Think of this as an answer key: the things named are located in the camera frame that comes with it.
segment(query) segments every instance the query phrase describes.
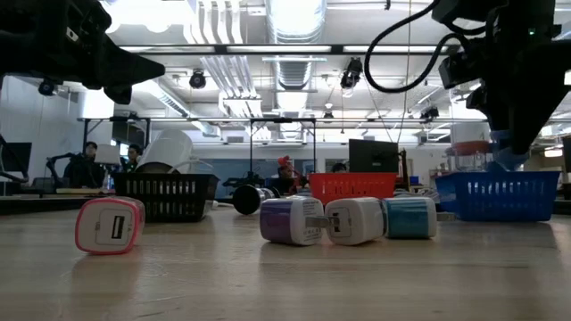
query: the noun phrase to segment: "black monitor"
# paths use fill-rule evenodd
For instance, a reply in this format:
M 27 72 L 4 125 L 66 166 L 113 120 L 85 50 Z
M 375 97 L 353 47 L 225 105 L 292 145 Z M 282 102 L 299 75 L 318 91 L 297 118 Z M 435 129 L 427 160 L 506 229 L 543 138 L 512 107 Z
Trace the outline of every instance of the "black monitor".
M 349 140 L 351 173 L 399 173 L 399 145 L 360 139 Z
M 27 172 L 29 157 L 32 153 L 32 143 L 8 143 L 8 147 L 16 154 L 16 157 L 18 157 L 18 160 L 21 161 L 24 167 L 24 171 Z M 18 161 L 4 147 L 0 146 L 0 151 L 2 151 L 2 154 L 0 154 L 2 159 L 0 170 L 4 169 L 4 172 L 19 172 L 21 169 L 18 166 Z

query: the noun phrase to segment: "ceiling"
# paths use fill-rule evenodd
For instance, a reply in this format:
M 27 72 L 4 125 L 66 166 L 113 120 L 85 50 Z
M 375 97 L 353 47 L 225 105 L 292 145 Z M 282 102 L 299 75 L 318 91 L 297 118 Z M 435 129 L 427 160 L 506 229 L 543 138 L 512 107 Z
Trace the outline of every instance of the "ceiling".
M 397 21 L 409 16 L 409 8 L 417 12 L 426 7 L 431 0 L 414 0 L 411 4 L 406 0 L 393 0 L 392 9 L 385 11 L 385 2 L 367 0 L 329 0 L 325 28 L 320 40 L 328 45 L 367 45 L 381 31 L 390 27 Z M 153 15 L 165 18 L 171 17 L 172 25 L 162 33 L 150 32 L 145 25 L 125 24 L 110 34 L 117 45 L 187 45 L 183 36 L 184 14 L 180 13 L 180 5 L 185 1 L 164 1 L 163 12 L 155 12 Z M 213 3 L 213 29 L 216 35 L 217 10 Z M 241 23 L 240 29 L 246 44 L 267 44 L 269 42 L 268 26 L 266 22 L 265 6 L 263 0 L 245 0 L 240 3 Z M 571 21 L 571 0 L 558 0 L 559 11 L 556 12 L 557 23 Z M 456 24 L 465 28 L 474 28 L 478 25 L 474 22 L 457 21 Z M 396 30 L 387 37 L 383 44 L 393 45 L 435 45 L 450 31 L 443 25 L 433 21 L 430 15 L 414 21 L 409 27 Z M 428 77 L 426 85 L 418 86 L 407 94 L 386 95 L 369 88 L 363 79 L 354 89 L 351 97 L 342 99 L 341 89 L 338 86 L 338 77 L 344 71 L 350 60 L 350 55 L 318 56 L 327 58 L 326 62 L 316 62 L 312 75 L 306 115 L 314 115 L 317 118 L 323 116 L 326 111 L 325 104 L 332 103 L 332 111 L 336 118 L 364 118 L 367 116 L 381 115 L 387 118 L 399 118 L 414 115 L 418 117 L 420 110 L 425 104 L 418 105 L 423 98 L 431 95 L 429 103 L 439 109 L 441 117 L 451 117 L 451 99 L 449 92 L 439 88 L 442 85 L 438 70 L 435 67 Z M 263 55 L 248 56 L 249 68 L 252 80 L 258 94 L 261 96 L 261 110 L 264 113 L 278 111 L 276 105 L 276 88 L 273 77 L 271 62 L 263 62 Z M 153 55 L 148 56 L 157 62 L 164 64 L 167 74 L 159 81 L 161 86 L 166 87 L 187 105 L 188 109 L 200 117 L 222 117 L 224 114 L 219 110 L 219 90 L 210 77 L 207 76 L 207 86 L 204 89 L 191 90 L 188 85 L 192 70 L 203 68 L 198 55 Z M 375 56 L 371 63 L 371 74 L 381 85 L 399 86 L 406 79 L 409 81 L 416 78 L 427 66 L 429 56 L 380 55 Z M 153 95 L 135 88 L 133 100 L 129 106 L 117 106 L 117 109 L 136 111 L 144 117 L 171 117 L 173 114 Z M 571 111 L 571 95 L 559 106 L 560 111 Z

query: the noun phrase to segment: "ceiling duct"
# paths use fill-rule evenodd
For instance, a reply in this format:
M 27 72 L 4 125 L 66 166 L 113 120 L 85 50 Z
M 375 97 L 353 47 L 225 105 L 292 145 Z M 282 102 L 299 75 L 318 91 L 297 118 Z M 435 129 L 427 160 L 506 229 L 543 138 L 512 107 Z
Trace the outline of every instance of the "ceiling duct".
M 321 39 L 327 0 L 265 0 L 265 4 L 272 44 L 317 44 Z M 276 94 L 280 109 L 299 112 L 305 108 L 308 93 L 299 91 L 307 88 L 312 72 L 313 62 L 275 63 L 276 89 L 285 90 Z

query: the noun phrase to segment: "wooden table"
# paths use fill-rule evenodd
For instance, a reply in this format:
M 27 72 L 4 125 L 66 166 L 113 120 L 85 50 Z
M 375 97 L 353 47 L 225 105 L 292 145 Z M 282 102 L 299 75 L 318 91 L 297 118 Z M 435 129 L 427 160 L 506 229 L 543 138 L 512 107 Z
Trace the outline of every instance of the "wooden table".
M 0 217 L 0 320 L 565 320 L 571 218 L 441 223 L 432 241 L 291 247 L 257 216 L 213 211 L 150 225 L 142 245 L 95 257 L 76 211 Z

